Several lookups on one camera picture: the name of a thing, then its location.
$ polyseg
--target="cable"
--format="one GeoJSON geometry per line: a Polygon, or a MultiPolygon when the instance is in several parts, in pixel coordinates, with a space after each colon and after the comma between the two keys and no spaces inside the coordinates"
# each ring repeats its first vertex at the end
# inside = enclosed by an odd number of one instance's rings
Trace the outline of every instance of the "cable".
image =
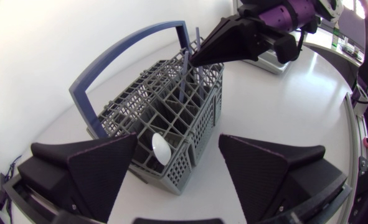
{"type": "MultiPolygon", "coordinates": [[[[10,165],[7,174],[5,175],[5,183],[14,177],[14,171],[15,171],[15,164],[18,159],[20,159],[22,156],[18,156],[10,165]]],[[[11,224],[12,222],[12,210],[11,210],[12,200],[10,197],[7,198],[7,205],[6,205],[6,211],[9,215],[9,221],[11,224]]]]}

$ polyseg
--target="basket handle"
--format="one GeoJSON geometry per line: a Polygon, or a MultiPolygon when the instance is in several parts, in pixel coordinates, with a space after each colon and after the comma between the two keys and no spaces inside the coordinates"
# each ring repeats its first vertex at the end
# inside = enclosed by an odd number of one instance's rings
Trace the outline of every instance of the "basket handle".
{"type": "Polygon", "coordinates": [[[106,51],[97,57],[73,82],[69,88],[69,92],[77,106],[78,111],[82,115],[88,126],[88,130],[95,138],[104,138],[108,134],[103,129],[94,109],[88,99],[85,90],[91,83],[101,74],[101,72],[117,58],[121,53],[137,43],[141,39],[164,29],[175,27],[181,48],[189,49],[189,36],[186,29],[185,21],[161,22],[138,30],[119,42],[113,44],[106,51]]]}

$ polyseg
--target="spoon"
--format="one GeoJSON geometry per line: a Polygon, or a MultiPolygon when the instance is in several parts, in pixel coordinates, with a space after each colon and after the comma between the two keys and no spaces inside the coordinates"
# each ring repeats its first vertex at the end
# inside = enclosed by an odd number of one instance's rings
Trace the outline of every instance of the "spoon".
{"type": "Polygon", "coordinates": [[[165,166],[171,158],[171,150],[167,141],[164,140],[159,133],[154,133],[152,137],[152,147],[158,161],[165,166]]]}

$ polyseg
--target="white surface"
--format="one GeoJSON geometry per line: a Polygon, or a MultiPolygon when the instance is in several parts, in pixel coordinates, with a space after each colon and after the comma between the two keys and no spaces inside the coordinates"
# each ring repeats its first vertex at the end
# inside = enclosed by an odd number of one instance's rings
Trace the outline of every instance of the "white surface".
{"type": "Polygon", "coordinates": [[[152,148],[158,161],[165,166],[170,161],[171,150],[167,141],[159,133],[154,133],[152,136],[152,148]]]}
{"type": "MultiPolygon", "coordinates": [[[[94,89],[90,100],[98,113],[143,69],[172,57],[170,45],[145,57],[94,89]]],[[[349,126],[342,103],[350,91],[343,77],[322,57],[304,47],[299,59],[281,75],[245,62],[225,64],[222,114],[199,165],[181,196],[146,185],[127,173],[109,223],[131,223],[135,217],[166,220],[219,217],[245,223],[234,185],[218,148],[220,133],[294,146],[323,145],[325,158],[345,174],[349,171],[349,126]]],[[[37,139],[58,144],[90,139],[76,107],[70,108],[37,139]]],[[[22,161],[30,156],[27,151],[22,161]]],[[[13,206],[17,223],[28,223],[13,206]]],[[[339,212],[329,221],[336,223],[339,212]]]]}
{"type": "MultiPolygon", "coordinates": [[[[0,172],[72,105],[69,86],[109,46],[171,20],[206,35],[231,10],[231,0],[0,0],[0,172]]],[[[94,85],[176,40],[174,29],[144,39],[94,85]]]]}

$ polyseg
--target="purple strip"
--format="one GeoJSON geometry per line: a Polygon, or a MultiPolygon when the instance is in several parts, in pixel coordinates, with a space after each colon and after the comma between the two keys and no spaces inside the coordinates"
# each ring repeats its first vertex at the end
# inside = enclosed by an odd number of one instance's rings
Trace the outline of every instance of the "purple strip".
{"type": "Polygon", "coordinates": [[[285,6],[277,6],[259,15],[266,25],[290,32],[293,30],[293,23],[289,11],[285,6]]]}

